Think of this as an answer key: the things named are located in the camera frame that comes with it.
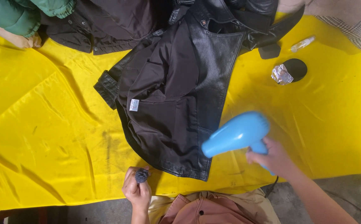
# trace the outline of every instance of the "hair dryer handle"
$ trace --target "hair dryer handle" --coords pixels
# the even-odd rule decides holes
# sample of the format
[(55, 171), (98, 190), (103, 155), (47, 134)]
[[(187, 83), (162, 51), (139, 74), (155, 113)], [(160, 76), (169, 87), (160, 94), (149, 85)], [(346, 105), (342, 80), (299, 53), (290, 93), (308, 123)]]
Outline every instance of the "hair dryer handle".
[[(250, 145), (251, 150), (255, 153), (259, 153), (259, 154), (263, 154), (263, 155), (267, 155), (268, 154), (268, 149), (266, 148), (265, 143), (263, 143), (262, 139), (251, 144)], [(270, 171), (266, 166), (261, 165), (263, 168), (265, 168), (267, 171), (269, 171), (271, 173), (272, 176), (274, 176), (274, 173), (272, 173), (272, 171)]]

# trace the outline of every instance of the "black round lid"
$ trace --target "black round lid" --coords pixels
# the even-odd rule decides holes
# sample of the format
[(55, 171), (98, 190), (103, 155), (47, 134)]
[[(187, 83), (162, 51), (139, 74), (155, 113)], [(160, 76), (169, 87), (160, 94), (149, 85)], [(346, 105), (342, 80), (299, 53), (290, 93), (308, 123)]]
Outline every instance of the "black round lid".
[(283, 64), (286, 67), (288, 74), (294, 78), (292, 83), (301, 80), (307, 73), (307, 66), (300, 59), (288, 59), (287, 61), (283, 62)]

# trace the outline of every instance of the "clear spray bottle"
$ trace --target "clear spray bottle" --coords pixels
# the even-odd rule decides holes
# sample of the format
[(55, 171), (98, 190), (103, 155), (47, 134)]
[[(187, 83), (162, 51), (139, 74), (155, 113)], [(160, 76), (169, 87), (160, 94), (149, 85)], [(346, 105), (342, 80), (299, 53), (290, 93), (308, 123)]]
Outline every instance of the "clear spray bottle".
[(315, 40), (315, 38), (316, 38), (316, 36), (313, 35), (301, 42), (298, 42), (297, 44), (295, 44), (291, 47), (291, 51), (293, 53), (296, 53), (297, 51), (301, 50), (302, 48), (304, 48), (304, 47), (308, 46), (310, 43), (312, 43)]

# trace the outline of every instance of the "dark sponge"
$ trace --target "dark sponge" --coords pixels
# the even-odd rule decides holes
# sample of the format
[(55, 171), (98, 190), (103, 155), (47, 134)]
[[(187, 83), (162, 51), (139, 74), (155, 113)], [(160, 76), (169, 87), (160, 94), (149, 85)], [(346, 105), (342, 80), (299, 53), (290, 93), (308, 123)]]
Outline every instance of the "dark sponge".
[(149, 171), (146, 169), (140, 168), (135, 173), (135, 180), (138, 184), (144, 183), (148, 179), (148, 176), (149, 176)]

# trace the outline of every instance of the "hand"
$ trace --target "hand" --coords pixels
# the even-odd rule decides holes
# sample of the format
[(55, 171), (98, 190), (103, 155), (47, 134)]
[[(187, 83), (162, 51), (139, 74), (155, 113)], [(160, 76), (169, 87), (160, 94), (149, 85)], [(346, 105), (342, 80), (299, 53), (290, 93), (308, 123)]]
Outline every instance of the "hand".
[(249, 164), (256, 162), (264, 165), (270, 171), (286, 180), (296, 177), (296, 174), (301, 172), (290, 159), (280, 142), (266, 136), (262, 140), (268, 149), (268, 154), (263, 155), (251, 150), (248, 151), (246, 156)]
[(151, 188), (148, 182), (138, 184), (135, 180), (135, 173), (140, 167), (129, 167), (125, 173), (124, 185), (122, 192), (124, 196), (132, 203), (132, 208), (135, 211), (147, 212), (151, 199)]

